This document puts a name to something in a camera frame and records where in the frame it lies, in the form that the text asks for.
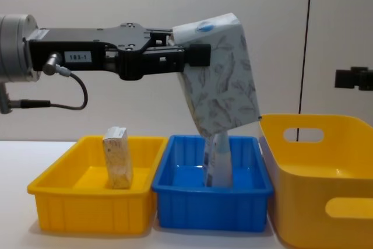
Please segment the white wall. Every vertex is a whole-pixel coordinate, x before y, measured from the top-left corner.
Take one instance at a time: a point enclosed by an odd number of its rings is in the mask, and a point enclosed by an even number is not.
[[[40,27],[110,27],[126,21],[173,27],[227,12],[234,12],[244,26],[262,112],[296,113],[307,0],[0,0],[0,13],[30,13]],[[0,139],[78,139],[102,134],[112,125],[140,135],[196,133],[176,74],[147,76],[138,82],[121,81],[113,73],[78,74],[89,90],[87,109],[0,115]],[[43,75],[38,83],[8,88],[13,99],[82,101],[72,79]],[[246,126],[233,133],[255,131]]]
[[[335,89],[335,70],[373,68],[373,0],[311,0],[302,113],[352,115],[373,125],[373,93]]]

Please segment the black bracket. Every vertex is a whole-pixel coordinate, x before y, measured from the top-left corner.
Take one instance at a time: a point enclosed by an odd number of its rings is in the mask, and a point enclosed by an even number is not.
[[[373,90],[373,70],[367,67],[351,67],[350,70],[336,70],[335,87],[345,89]]]

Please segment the patterned paper package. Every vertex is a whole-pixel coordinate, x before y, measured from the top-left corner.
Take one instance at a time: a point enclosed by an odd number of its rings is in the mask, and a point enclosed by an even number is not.
[[[120,127],[108,129],[103,138],[103,148],[111,188],[130,188],[133,170],[127,129]]]
[[[232,13],[173,28],[184,47],[211,44],[209,67],[185,66],[179,74],[199,133],[209,137],[258,120],[260,116],[244,29]]]

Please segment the yellow tray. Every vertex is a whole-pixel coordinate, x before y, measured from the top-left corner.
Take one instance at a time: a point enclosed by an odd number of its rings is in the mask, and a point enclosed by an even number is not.
[[[259,143],[275,189],[269,216],[297,248],[373,248],[373,128],[340,115],[264,115]],[[317,128],[292,142],[288,128]]]
[[[167,138],[129,137],[128,190],[110,189],[102,138],[82,138],[28,186],[41,229],[139,234],[149,227],[156,210],[151,184]]]

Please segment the tissue box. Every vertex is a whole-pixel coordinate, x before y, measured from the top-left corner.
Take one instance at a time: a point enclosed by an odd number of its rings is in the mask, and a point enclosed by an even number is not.
[[[212,46],[209,67],[185,66],[179,74],[186,102],[205,137],[260,116],[244,29],[232,13],[173,28],[173,43]]]

